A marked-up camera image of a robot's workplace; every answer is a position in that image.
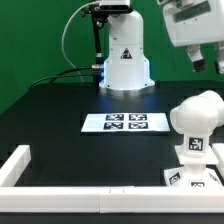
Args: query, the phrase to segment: green wall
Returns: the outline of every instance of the green wall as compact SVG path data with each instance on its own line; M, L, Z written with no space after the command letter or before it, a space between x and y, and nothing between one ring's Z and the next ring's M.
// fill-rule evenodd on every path
M61 53L61 36L73 12L87 0L0 1L0 113L6 110L37 79L69 69ZM145 21L145 55L152 60L154 80L222 80L216 74L213 45L202 51L207 71L192 72L185 49L174 49L165 31L156 0L132 0ZM107 54L107 29L101 31ZM94 63L90 17L76 17L66 38L66 51L77 66Z

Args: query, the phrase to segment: white plastic housing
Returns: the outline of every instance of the white plastic housing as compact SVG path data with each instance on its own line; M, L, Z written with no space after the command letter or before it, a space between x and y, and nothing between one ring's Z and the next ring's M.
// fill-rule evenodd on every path
M115 91L140 90L154 85L149 78L149 61L143 52L143 19L133 11L109 17L110 54L105 61L100 87Z
M209 136L216 127L223 125L223 111L224 102L214 91L190 97L171 111L170 119L174 129L184 134L182 149L185 155L206 155Z
M204 0L195 0L194 5L201 2ZM211 12L182 22L174 21L174 14L183 10L176 8L175 1L164 6L163 17L170 40L175 47L224 40L224 1L208 0L208 2Z

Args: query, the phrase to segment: logo sticker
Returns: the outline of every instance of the logo sticker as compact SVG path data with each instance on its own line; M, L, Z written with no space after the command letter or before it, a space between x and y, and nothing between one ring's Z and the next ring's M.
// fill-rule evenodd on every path
M132 59L131 53L128 48L126 48L124 53L121 55L121 59Z

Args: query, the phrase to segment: black table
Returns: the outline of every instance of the black table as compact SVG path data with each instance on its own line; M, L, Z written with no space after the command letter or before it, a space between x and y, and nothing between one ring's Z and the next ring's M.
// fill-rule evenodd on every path
M214 81L158 82L145 96L102 95L92 84L44 84L0 116L3 164L19 144L32 161L17 186L164 186L163 170L179 166L182 144L169 112L206 90L224 95ZM88 113L166 113L170 132L81 133ZM224 142L217 128L211 143ZM0 214L0 223L223 223L222 214Z

